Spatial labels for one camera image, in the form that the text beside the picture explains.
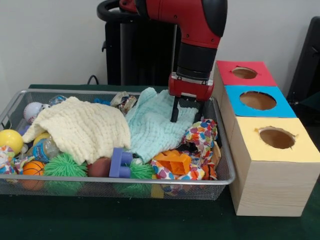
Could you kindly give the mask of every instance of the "stacked wooden boxes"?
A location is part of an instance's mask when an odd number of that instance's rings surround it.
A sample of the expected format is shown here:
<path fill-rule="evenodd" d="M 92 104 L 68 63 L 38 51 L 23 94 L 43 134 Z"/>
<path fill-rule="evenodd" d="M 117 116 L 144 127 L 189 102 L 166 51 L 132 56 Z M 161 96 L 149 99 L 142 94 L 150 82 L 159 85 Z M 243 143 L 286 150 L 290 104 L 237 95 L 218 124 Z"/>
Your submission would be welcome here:
<path fill-rule="evenodd" d="M 320 153 L 263 62 L 217 61 L 213 96 L 230 144 L 241 216 L 301 216 Z"/>

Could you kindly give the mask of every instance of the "green koosh ball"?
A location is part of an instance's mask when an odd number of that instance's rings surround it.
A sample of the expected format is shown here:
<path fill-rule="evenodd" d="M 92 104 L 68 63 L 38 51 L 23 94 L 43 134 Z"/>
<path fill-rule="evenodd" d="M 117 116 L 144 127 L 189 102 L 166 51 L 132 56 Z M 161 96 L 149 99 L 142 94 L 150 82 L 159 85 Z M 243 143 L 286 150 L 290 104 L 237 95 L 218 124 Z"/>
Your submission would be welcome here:
<path fill-rule="evenodd" d="M 44 176 L 87 177 L 87 164 L 78 165 L 73 157 L 61 153 L 44 166 Z M 53 195 L 74 196 L 83 186 L 81 181 L 45 181 L 45 189 Z"/>
<path fill-rule="evenodd" d="M 132 161 L 130 164 L 131 179 L 152 179 L 155 174 L 153 168 L 149 164 L 136 164 Z M 146 183 L 115 183 L 114 189 L 127 197 L 144 198 L 151 194 L 152 184 Z"/>

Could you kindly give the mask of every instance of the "blue box top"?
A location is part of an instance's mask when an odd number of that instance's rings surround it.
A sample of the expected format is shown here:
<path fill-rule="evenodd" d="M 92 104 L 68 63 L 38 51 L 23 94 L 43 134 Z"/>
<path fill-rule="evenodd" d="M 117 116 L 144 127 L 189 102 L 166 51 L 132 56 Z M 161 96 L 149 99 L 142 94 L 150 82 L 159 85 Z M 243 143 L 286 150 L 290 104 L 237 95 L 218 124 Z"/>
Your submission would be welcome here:
<path fill-rule="evenodd" d="M 296 118 L 286 98 L 276 86 L 225 86 L 236 116 Z"/>

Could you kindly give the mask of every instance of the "cream blanket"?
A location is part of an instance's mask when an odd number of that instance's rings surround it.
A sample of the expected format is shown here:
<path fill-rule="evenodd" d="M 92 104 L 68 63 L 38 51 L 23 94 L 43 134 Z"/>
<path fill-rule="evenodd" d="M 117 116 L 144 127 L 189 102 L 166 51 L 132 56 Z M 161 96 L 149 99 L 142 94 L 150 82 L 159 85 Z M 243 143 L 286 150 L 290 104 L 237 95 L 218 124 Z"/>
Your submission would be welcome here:
<path fill-rule="evenodd" d="M 76 97 L 41 111 L 23 141 L 29 143 L 45 131 L 79 165 L 110 158 L 114 148 L 130 149 L 130 129 L 119 109 Z"/>

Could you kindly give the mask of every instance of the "basket rim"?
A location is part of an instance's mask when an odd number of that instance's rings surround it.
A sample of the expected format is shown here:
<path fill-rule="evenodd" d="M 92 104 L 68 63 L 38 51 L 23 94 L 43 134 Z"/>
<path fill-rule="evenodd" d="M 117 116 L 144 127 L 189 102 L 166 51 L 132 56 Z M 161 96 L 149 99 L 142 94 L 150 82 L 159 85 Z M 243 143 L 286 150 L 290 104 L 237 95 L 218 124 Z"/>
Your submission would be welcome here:
<path fill-rule="evenodd" d="M 61 94 L 90 94 L 116 95 L 118 91 L 96 91 L 96 90 L 66 90 L 66 89 L 24 89 L 18 91 L 9 104 L 0 115 L 0 123 L 4 121 L 8 113 L 12 110 L 15 103 L 27 93 L 57 93 Z M 139 96 L 140 92 L 128 92 L 130 95 Z M 34 176 L 19 174 L 0 174 L 0 179 L 6 180 L 42 180 L 42 181 L 68 181 L 68 182 L 96 182 L 96 183 L 123 183 L 123 184 L 166 184 L 166 185 L 208 185 L 208 186 L 224 186 L 231 184 L 236 178 L 236 172 L 230 147 L 227 141 L 225 127 L 222 121 L 218 102 L 214 97 L 210 98 L 213 102 L 214 113 L 217 121 L 218 133 L 222 143 L 222 150 L 225 154 L 226 163 L 229 171 L 229 178 L 226 180 L 168 180 L 168 179 L 132 179 L 132 178 L 112 178 L 112 177 L 68 177 L 68 176 Z"/>

